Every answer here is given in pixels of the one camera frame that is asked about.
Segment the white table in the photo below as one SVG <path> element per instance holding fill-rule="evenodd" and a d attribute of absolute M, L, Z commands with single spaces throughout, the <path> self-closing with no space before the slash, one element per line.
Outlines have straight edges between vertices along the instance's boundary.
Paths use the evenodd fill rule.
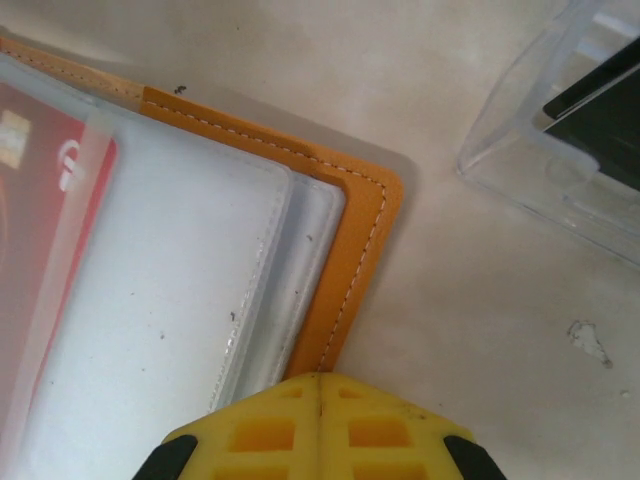
<path fill-rule="evenodd" d="M 405 208 L 339 370 L 468 426 L 509 478 L 635 479 L 640 273 L 454 169 L 555 3 L 0 0 L 0 25 L 399 172 Z M 613 368 L 571 345 L 576 320 Z"/>

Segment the yellow plastic object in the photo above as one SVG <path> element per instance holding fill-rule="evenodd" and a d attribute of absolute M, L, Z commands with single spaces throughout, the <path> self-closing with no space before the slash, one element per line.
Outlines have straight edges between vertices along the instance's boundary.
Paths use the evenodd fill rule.
<path fill-rule="evenodd" d="M 342 375 L 308 374 L 186 425 L 179 480 L 461 480 L 443 439 L 471 434 Z"/>

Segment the black object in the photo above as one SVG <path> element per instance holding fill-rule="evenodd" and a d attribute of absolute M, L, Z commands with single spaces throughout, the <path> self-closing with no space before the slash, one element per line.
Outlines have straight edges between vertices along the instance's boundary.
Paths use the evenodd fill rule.
<path fill-rule="evenodd" d="M 182 435 L 157 447 L 133 480 L 177 480 L 198 445 L 193 435 Z"/>
<path fill-rule="evenodd" d="M 560 95 L 547 103 L 542 110 L 557 120 L 578 106 L 601 88 L 640 65 L 640 38 L 637 38 L 610 59 L 596 67 Z"/>
<path fill-rule="evenodd" d="M 445 437 L 444 444 L 464 480 L 507 480 L 480 445 L 455 435 Z"/>
<path fill-rule="evenodd" d="M 640 191 L 640 66 L 546 133 L 591 155 L 601 173 Z"/>

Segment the card chip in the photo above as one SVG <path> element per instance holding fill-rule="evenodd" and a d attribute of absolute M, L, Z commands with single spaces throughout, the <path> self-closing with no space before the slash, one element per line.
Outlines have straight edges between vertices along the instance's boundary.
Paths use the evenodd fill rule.
<path fill-rule="evenodd" d="M 4 110 L 0 118 L 0 163 L 20 168 L 27 146 L 31 122 L 10 110 Z"/>

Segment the clear plastic box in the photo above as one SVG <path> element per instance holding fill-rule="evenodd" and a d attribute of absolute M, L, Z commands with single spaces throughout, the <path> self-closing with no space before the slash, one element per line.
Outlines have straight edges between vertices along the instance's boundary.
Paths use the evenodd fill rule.
<path fill-rule="evenodd" d="M 494 87 L 458 157 L 460 174 L 635 264 L 640 193 L 544 133 L 543 106 L 640 36 L 637 0 L 573 0 Z"/>

